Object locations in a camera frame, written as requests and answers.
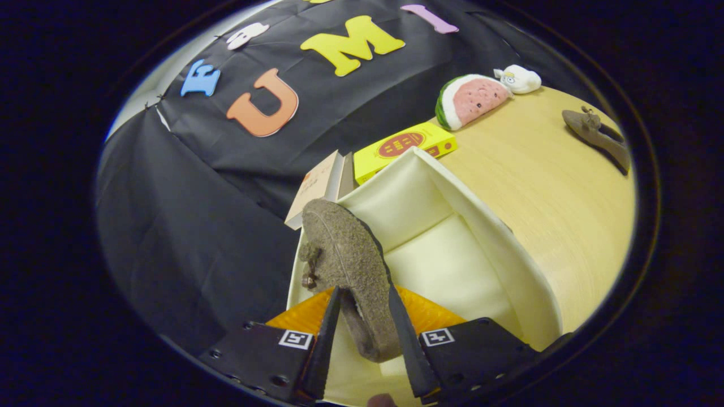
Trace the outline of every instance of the pink letter i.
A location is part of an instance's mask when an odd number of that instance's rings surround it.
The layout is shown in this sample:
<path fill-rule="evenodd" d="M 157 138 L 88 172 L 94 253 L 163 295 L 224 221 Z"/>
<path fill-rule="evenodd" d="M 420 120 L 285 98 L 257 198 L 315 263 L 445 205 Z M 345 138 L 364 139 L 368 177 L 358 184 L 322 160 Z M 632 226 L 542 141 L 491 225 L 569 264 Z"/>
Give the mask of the pink letter i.
<path fill-rule="evenodd" d="M 425 6 L 421 4 L 409 4 L 407 6 L 400 7 L 403 10 L 417 14 L 423 20 L 432 24 L 435 27 L 435 31 L 441 34 L 456 33 L 458 28 L 452 24 L 448 24 L 442 20 L 442 18 L 432 14 Z"/>

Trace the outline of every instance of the orange letter u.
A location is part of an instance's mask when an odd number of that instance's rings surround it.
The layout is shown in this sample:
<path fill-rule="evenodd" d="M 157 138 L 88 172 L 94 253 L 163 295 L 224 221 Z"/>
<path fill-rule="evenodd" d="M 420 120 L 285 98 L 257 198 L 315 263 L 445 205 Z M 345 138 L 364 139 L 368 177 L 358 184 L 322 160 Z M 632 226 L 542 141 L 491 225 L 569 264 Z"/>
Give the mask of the orange letter u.
<path fill-rule="evenodd" d="M 248 132 L 256 137 L 266 137 L 278 132 L 294 117 L 299 107 L 299 96 L 289 85 L 279 79 L 277 68 L 271 68 L 254 83 L 254 88 L 266 88 L 276 96 L 282 105 L 276 113 L 267 116 L 251 103 L 251 93 L 239 96 L 227 112 L 227 119 L 236 119 Z"/>

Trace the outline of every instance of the finger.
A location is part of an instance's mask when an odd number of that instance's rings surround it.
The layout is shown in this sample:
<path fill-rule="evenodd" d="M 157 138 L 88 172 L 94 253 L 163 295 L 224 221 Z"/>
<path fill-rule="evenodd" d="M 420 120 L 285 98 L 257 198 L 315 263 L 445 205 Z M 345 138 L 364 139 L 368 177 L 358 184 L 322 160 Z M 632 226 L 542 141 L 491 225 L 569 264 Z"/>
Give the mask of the finger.
<path fill-rule="evenodd" d="M 397 407 L 392 396 L 385 394 L 373 395 L 367 400 L 367 407 Z"/>

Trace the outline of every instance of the foam letter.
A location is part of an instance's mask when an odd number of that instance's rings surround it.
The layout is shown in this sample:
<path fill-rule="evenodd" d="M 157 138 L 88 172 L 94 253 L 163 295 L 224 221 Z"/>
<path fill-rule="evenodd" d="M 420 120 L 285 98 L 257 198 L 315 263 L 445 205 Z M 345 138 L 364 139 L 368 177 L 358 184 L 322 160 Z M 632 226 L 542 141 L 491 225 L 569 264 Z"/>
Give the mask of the foam letter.
<path fill-rule="evenodd" d="M 276 96 L 281 107 L 271 116 L 266 116 L 251 103 L 251 93 L 239 96 L 227 112 L 227 119 L 236 119 L 244 128 L 256 137 L 272 135 L 284 127 L 294 117 L 299 107 L 299 96 L 289 85 L 279 79 L 277 68 L 271 68 L 254 83 L 254 88 L 266 88 Z"/>
<path fill-rule="evenodd" d="M 410 4 L 408 6 L 402 6 L 400 8 L 417 14 L 420 18 L 432 24 L 432 26 L 435 27 L 435 31 L 437 31 L 438 33 L 449 34 L 456 33 L 458 31 L 457 27 L 452 24 L 448 24 L 447 22 L 443 21 L 442 18 L 436 16 L 435 14 L 432 14 L 428 9 L 425 8 L 425 6 L 421 4 Z"/>
<path fill-rule="evenodd" d="M 229 44 L 227 49 L 237 49 L 240 46 L 249 42 L 250 39 L 262 34 L 268 29 L 269 24 L 264 25 L 260 22 L 255 22 L 252 25 L 247 25 L 246 27 L 238 30 L 236 33 L 234 33 L 234 35 L 229 37 L 229 39 L 227 40 L 227 43 Z"/>
<path fill-rule="evenodd" d="M 191 69 L 186 75 L 186 80 L 181 86 L 181 96 L 188 92 L 204 92 L 207 96 L 214 94 L 216 82 L 219 81 L 222 71 L 215 70 L 209 73 L 214 67 L 211 65 L 203 65 L 203 59 L 199 59 L 191 65 Z"/>
<path fill-rule="evenodd" d="M 372 52 L 368 42 L 374 45 L 375 54 L 388 54 L 405 46 L 405 42 L 392 37 L 372 22 L 372 17 L 361 15 L 350 18 L 345 23 L 347 37 L 333 34 L 317 34 L 304 41 L 301 48 L 313 49 L 327 58 L 335 67 L 336 76 L 345 76 L 356 70 L 361 63 L 349 59 L 344 54 L 370 60 Z"/>

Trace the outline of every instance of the book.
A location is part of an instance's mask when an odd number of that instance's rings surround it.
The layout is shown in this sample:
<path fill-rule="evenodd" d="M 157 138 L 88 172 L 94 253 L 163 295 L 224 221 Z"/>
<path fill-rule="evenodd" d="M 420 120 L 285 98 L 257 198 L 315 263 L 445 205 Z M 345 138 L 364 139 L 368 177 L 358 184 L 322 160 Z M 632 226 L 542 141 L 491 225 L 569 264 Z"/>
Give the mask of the book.
<path fill-rule="evenodd" d="M 336 202 L 351 192 L 354 189 L 352 168 L 352 154 L 343 157 L 335 151 L 307 172 L 284 223 L 297 230 L 302 227 L 302 209 L 307 202 L 317 198 Z"/>
<path fill-rule="evenodd" d="M 364 184 L 412 146 L 433 157 L 458 149 L 452 133 L 430 122 L 414 125 L 354 153 L 355 180 L 359 185 Z"/>

